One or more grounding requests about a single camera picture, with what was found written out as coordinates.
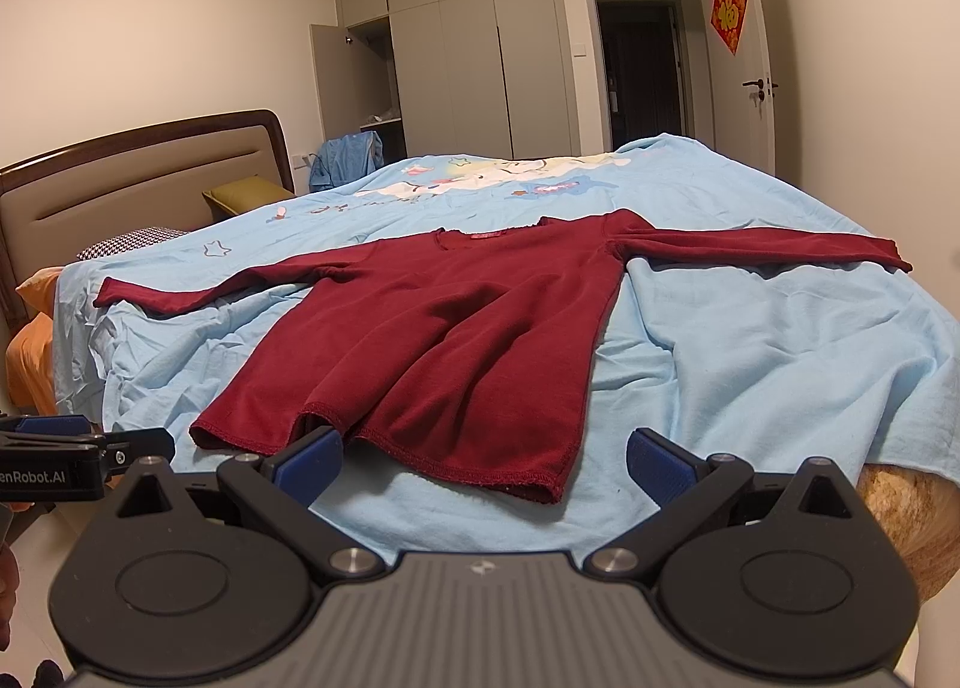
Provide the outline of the person's left hand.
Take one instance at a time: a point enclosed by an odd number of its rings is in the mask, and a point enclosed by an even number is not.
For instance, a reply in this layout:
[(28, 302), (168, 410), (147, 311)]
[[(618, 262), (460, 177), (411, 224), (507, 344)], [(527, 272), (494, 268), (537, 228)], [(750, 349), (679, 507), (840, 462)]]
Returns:
[(13, 551), (3, 543), (0, 551), (0, 651), (10, 646), (10, 628), (20, 589), (20, 568)]

